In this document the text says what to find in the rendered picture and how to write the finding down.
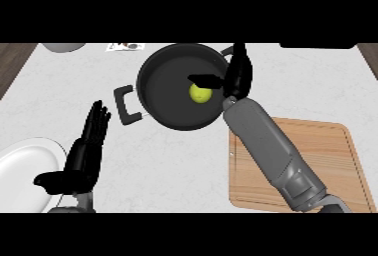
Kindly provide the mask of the black pot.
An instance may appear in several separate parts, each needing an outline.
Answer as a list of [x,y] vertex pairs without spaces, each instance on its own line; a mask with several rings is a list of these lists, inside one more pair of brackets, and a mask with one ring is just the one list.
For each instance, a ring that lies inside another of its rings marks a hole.
[[146,59],[139,70],[136,85],[113,90],[119,120],[124,125],[141,119],[141,113],[127,113],[124,95],[137,92],[146,113],[167,128],[192,131],[208,126],[223,112],[223,89],[214,89],[209,100],[196,103],[189,95],[192,74],[214,74],[223,78],[233,53],[227,47],[217,52],[198,43],[177,43],[162,47]]

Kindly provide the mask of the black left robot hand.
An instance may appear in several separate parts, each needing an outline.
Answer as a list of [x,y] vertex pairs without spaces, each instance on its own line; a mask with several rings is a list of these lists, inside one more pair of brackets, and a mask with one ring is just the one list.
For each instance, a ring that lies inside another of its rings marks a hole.
[[45,172],[34,178],[34,184],[48,195],[84,194],[93,190],[99,179],[102,146],[110,113],[97,100],[87,115],[81,137],[74,141],[62,171]]

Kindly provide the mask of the small printed card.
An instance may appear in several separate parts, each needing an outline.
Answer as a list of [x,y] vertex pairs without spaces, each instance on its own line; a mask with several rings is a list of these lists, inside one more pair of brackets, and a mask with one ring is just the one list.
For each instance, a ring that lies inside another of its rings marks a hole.
[[109,43],[106,52],[113,51],[140,51],[144,49],[144,43]]

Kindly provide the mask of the white plate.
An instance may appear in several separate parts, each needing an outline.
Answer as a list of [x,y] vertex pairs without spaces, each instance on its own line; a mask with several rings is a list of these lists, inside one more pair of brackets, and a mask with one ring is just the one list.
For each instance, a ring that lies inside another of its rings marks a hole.
[[47,138],[16,142],[0,151],[0,213],[45,213],[59,204],[34,185],[38,174],[57,171],[66,160],[65,150]]

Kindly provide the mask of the wooden cutting board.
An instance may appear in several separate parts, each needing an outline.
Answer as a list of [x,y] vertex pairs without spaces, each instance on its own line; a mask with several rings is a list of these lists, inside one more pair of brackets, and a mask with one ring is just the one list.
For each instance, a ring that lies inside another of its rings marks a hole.
[[[376,206],[348,129],[338,123],[274,118],[299,154],[326,185],[328,192],[356,213],[375,213]],[[229,200],[236,207],[289,212],[245,146],[229,132]]]

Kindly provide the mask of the green pear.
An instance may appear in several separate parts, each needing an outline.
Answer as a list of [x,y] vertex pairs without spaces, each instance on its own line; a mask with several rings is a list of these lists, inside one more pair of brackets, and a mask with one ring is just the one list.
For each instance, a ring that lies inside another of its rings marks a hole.
[[189,88],[189,96],[195,103],[206,103],[212,96],[212,90],[208,88],[199,88],[192,84]]

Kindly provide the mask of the white bowl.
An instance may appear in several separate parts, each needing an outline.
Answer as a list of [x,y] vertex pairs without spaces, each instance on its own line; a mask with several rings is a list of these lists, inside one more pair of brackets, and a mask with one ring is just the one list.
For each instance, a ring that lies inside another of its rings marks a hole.
[[54,53],[68,53],[78,50],[84,43],[44,43],[43,46]]

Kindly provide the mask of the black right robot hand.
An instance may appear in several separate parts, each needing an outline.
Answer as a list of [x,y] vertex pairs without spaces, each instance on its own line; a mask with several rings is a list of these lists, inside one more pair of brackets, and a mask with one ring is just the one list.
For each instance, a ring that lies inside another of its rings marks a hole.
[[243,43],[234,43],[230,47],[232,59],[223,78],[214,74],[192,74],[187,79],[199,88],[223,89],[226,98],[243,99],[251,90],[252,83],[252,64],[246,55]]

